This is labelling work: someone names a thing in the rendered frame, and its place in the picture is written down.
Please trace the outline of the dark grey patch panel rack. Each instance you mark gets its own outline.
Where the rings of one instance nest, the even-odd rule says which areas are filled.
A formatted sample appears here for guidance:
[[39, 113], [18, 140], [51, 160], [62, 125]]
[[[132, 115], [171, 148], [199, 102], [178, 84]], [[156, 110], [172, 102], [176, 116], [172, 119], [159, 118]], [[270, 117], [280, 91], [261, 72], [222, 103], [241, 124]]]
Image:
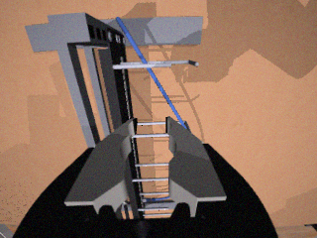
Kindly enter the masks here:
[[[77, 49], [84, 49], [105, 137], [111, 134], [111, 128], [94, 48], [107, 48], [98, 49], [98, 55], [114, 131], [134, 117], [128, 70], [121, 68], [171, 67], [172, 64], [184, 63], [199, 66], [199, 63], [193, 60], [127, 62], [125, 47], [132, 45], [116, 19], [98, 20], [85, 12], [47, 16], [49, 24], [29, 25], [25, 26], [25, 29], [33, 52], [57, 51], [70, 96], [89, 148], [98, 144], [100, 137]], [[203, 17], [154, 17], [121, 20], [137, 46], [201, 45]], [[145, 216], [171, 215], [171, 213], [145, 214], [145, 210], [175, 209], [176, 203], [173, 200], [151, 201], [150, 198], [144, 197], [145, 194], [168, 194], [168, 191], [143, 192], [142, 181], [168, 180], [168, 178], [142, 178], [140, 166], [166, 166], [168, 163], [140, 164], [136, 139], [168, 136], [167, 133], [135, 134], [131, 139], [132, 152], [128, 155], [130, 201], [127, 200], [127, 203], [122, 204], [120, 218], [123, 218], [122, 211], [125, 211], [126, 219], [130, 219], [128, 211], [132, 211], [134, 218], [145, 218]]]

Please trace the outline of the blue cable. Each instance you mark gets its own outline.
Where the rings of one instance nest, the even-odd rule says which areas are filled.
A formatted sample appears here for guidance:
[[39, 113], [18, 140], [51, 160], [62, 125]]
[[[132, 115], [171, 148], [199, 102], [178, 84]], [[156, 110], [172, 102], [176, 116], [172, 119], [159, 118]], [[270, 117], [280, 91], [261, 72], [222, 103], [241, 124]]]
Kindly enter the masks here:
[[[121, 27], [122, 31], [124, 32], [124, 34], [126, 35], [127, 39], [129, 40], [129, 42], [131, 43], [131, 45], [133, 46], [134, 50], [136, 51], [136, 53], [138, 54], [139, 58], [141, 59], [141, 61], [143, 63], [147, 63], [146, 59], [144, 58], [143, 54], [141, 53], [140, 49], [138, 48], [138, 46], [136, 45], [135, 41], [133, 40], [132, 36], [130, 35], [130, 33], [128, 32], [127, 28], [125, 27], [124, 23], [122, 22], [122, 20], [120, 19], [120, 17], [116, 17], [116, 21], [119, 24], [119, 26]], [[154, 82], [156, 83], [156, 85], [158, 86], [158, 89], [160, 90], [160, 92], [162, 93], [163, 97], [165, 98], [165, 100], [167, 101], [168, 105], [170, 106], [171, 110], [173, 111], [173, 113], [175, 114], [176, 118], [178, 119], [178, 121], [180, 122], [180, 124], [186, 129], [184, 122], [182, 121], [181, 117], [179, 116], [178, 112], [176, 111], [176, 109], [174, 108], [173, 104], [171, 103], [170, 99], [168, 98], [167, 94], [165, 93], [164, 89], [162, 88], [161, 84], [159, 83], [157, 77], [155, 76], [154, 72], [152, 71], [152, 69], [150, 67], [146, 67], [146, 69], [148, 70], [149, 74], [151, 75], [151, 77], [153, 78]], [[169, 196], [166, 197], [160, 197], [160, 198], [152, 198], [152, 201], [154, 200], [162, 200], [162, 199], [168, 199], [170, 198]]]

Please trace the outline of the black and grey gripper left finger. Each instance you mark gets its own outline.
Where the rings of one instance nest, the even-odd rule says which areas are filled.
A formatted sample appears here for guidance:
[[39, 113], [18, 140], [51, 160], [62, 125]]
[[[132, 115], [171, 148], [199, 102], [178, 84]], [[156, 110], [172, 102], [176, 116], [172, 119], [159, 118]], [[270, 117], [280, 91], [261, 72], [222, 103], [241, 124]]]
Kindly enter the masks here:
[[41, 193], [12, 238], [53, 238], [70, 226], [97, 219], [103, 205], [111, 205], [119, 219], [129, 195], [128, 155], [137, 125], [133, 117], [84, 151]]

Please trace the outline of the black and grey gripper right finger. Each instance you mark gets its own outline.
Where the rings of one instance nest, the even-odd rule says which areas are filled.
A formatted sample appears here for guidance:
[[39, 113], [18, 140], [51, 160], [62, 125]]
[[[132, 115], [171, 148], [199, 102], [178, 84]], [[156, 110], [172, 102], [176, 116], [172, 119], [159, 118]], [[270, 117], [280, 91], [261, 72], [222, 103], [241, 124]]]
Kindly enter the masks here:
[[239, 238], [278, 238], [255, 191], [212, 146], [170, 116], [165, 132], [173, 154], [168, 195], [176, 204], [188, 203], [192, 217], [216, 222]]

